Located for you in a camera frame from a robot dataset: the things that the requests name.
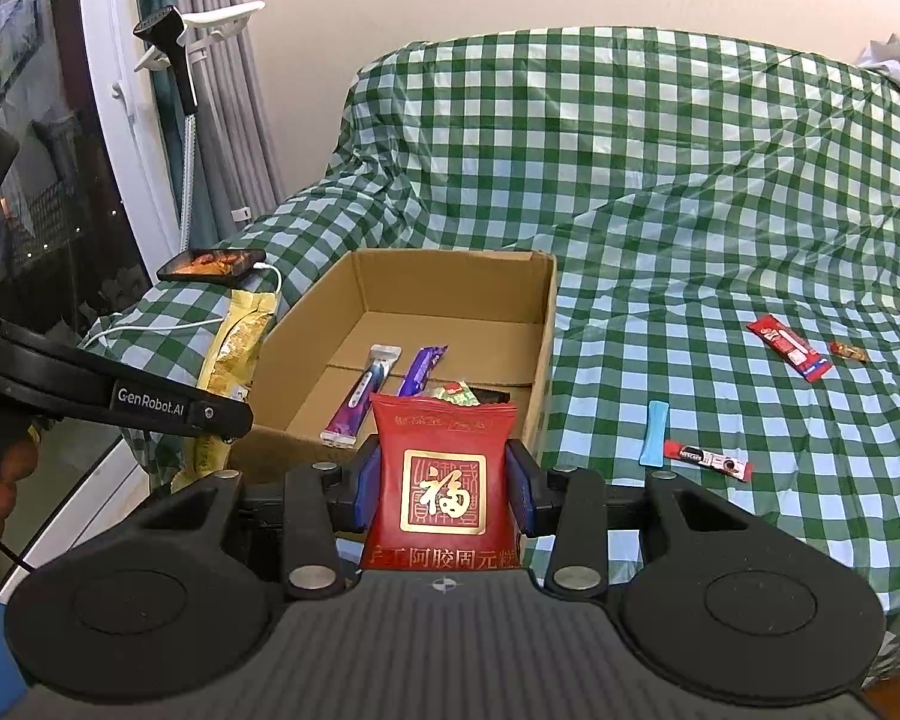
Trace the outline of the grey curtain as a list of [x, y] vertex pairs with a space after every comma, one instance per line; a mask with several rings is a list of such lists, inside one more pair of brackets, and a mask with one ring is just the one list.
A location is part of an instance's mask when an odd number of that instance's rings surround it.
[[[242, 0], [137, 0], [149, 16], [173, 5], [183, 13], [215, 10]], [[284, 200], [284, 179], [266, 120], [250, 36], [240, 32], [206, 50], [191, 66], [198, 96], [190, 244], [211, 247]]]

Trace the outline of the white purple stick packet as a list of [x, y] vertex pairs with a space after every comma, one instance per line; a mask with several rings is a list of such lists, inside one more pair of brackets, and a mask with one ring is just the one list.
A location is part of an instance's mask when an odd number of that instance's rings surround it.
[[399, 346], [391, 344], [370, 346], [364, 370], [349, 388], [338, 410], [334, 411], [333, 418], [320, 433], [320, 439], [325, 444], [343, 449], [356, 445], [357, 434], [370, 406], [370, 397], [382, 388], [400, 356]]

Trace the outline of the white green snack pack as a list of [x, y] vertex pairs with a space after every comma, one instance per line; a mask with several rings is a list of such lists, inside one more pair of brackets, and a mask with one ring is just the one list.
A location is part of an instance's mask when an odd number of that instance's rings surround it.
[[464, 408], [481, 405], [481, 401], [476, 397], [475, 392], [471, 390], [470, 385], [466, 382], [461, 382], [461, 380], [432, 385], [432, 387], [425, 390], [425, 396], [432, 398], [432, 400], [445, 401], [445, 403], [450, 403], [450, 405], [464, 406]]

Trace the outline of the purple chocolate bar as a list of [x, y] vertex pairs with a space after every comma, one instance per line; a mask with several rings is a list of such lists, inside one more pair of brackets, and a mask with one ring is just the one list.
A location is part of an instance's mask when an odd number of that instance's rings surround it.
[[437, 346], [424, 346], [419, 349], [414, 356], [411, 366], [409, 366], [406, 376], [398, 390], [398, 397], [415, 397], [422, 394], [429, 380], [430, 372], [439, 364], [445, 355], [447, 346], [445, 344], [437, 344]]

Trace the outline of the red snack packet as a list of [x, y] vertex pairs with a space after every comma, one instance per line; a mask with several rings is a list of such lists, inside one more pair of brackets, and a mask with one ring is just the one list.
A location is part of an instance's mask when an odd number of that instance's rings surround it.
[[832, 369], [832, 362], [820, 355], [795, 330], [774, 316], [762, 316], [748, 323], [748, 330], [787, 361], [806, 382], [816, 382]]

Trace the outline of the yellow snack bar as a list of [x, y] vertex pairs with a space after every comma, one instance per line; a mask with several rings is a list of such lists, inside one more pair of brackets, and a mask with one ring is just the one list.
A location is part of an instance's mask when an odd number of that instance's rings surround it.
[[[210, 394], [245, 403], [255, 377], [266, 330], [278, 309], [278, 294], [233, 291], [230, 307], [217, 328], [198, 377]], [[203, 436], [185, 440], [183, 466], [172, 479], [174, 493], [229, 463], [232, 439]]]

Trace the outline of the brown cardboard box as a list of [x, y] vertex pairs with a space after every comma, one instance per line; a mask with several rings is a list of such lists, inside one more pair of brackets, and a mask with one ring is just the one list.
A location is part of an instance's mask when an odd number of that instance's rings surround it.
[[333, 265], [261, 346], [248, 403], [253, 429], [230, 463], [244, 499], [230, 536], [274, 539], [283, 529], [290, 468], [361, 450], [326, 444], [323, 429], [364, 373], [375, 344], [401, 356], [383, 391], [396, 394], [424, 346], [443, 358], [429, 382], [504, 392], [517, 411], [512, 437], [535, 447], [548, 398], [556, 262], [538, 252], [359, 250]]

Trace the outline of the small orange candy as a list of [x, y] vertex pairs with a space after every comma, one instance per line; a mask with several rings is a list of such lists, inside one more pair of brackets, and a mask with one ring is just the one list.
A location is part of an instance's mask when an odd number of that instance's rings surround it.
[[855, 344], [842, 343], [842, 341], [831, 341], [831, 343], [829, 343], [829, 349], [831, 349], [833, 355], [839, 356], [839, 358], [842, 359], [857, 361], [862, 364], [866, 364], [870, 361], [865, 349], [860, 348], [860, 346], [855, 346]]

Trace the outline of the red gold square packet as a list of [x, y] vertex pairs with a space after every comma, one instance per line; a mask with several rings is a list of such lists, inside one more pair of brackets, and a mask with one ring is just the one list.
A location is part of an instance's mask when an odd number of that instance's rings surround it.
[[380, 571], [500, 571], [520, 562], [505, 449], [512, 405], [372, 398], [380, 497], [362, 565]]

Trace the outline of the light blue stick packet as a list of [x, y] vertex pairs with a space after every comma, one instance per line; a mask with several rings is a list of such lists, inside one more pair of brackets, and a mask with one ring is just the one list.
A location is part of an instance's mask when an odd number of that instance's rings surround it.
[[664, 401], [652, 400], [647, 405], [647, 427], [644, 445], [639, 455], [640, 466], [662, 468], [667, 440], [668, 411], [670, 405]]

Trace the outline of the dark brown biscuit pack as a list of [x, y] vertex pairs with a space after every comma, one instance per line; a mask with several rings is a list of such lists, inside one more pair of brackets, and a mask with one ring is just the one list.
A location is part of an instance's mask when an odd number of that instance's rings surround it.
[[481, 405], [502, 405], [502, 403], [509, 403], [510, 401], [509, 392], [494, 390], [494, 388], [473, 387], [471, 388], [471, 392], [473, 392], [476, 400], [478, 400]]

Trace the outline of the black smartphone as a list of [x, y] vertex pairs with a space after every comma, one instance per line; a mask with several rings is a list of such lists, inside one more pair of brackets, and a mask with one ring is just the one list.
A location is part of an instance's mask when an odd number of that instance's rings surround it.
[[217, 284], [235, 288], [266, 259], [263, 249], [187, 249], [157, 270], [157, 278], [169, 283]]

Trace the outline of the black white phone holder stand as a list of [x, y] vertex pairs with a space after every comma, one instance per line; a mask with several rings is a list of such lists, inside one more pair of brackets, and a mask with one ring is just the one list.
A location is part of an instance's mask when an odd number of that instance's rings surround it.
[[194, 170], [196, 169], [196, 112], [198, 96], [193, 83], [191, 66], [203, 60], [214, 44], [237, 36], [248, 21], [266, 8], [263, 0], [208, 11], [182, 13], [175, 5], [155, 10], [142, 18], [133, 34], [148, 44], [146, 52], [137, 60], [134, 70], [170, 70], [180, 99], [183, 124], [182, 200], [180, 200], [180, 250], [190, 247], [191, 216], [193, 216]]

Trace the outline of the small red white bar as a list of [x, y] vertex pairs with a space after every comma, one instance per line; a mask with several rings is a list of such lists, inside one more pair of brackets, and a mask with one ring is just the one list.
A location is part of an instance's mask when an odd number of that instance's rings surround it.
[[699, 449], [694, 445], [681, 444], [678, 440], [667, 439], [663, 442], [663, 455], [668, 460], [685, 461], [701, 468], [710, 468], [716, 472], [724, 473], [730, 478], [749, 483], [751, 481], [751, 463], [729, 455], [716, 454], [709, 450]]

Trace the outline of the white window frame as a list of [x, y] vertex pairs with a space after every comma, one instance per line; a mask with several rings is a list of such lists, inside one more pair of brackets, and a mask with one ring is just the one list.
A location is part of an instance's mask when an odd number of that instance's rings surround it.
[[87, 64], [121, 203], [149, 273], [176, 254], [180, 229], [151, 78], [137, 70], [137, 0], [80, 0]]

